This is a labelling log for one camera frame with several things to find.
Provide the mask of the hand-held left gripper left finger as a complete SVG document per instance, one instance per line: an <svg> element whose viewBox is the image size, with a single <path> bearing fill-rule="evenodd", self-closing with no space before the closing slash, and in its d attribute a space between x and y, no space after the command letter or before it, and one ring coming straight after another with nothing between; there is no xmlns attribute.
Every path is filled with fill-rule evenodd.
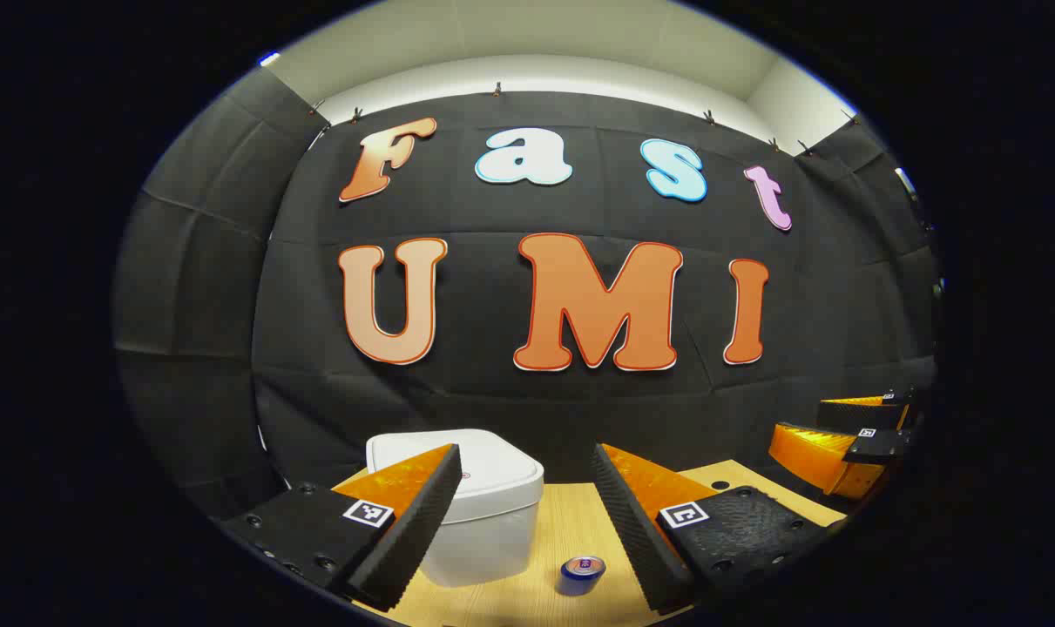
<svg viewBox="0 0 1055 627"><path fill-rule="evenodd" d="M335 597L392 610L427 555L463 476L448 443L333 488L304 482L223 531Z"/></svg>

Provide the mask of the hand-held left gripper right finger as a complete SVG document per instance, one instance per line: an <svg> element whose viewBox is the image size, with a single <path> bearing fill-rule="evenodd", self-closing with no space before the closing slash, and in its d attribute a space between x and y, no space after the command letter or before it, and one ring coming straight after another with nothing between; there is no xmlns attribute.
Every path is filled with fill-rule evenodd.
<svg viewBox="0 0 1055 627"><path fill-rule="evenodd" d="M605 443L592 464L644 598L659 614L737 598L833 532L753 484L712 489Z"/></svg>

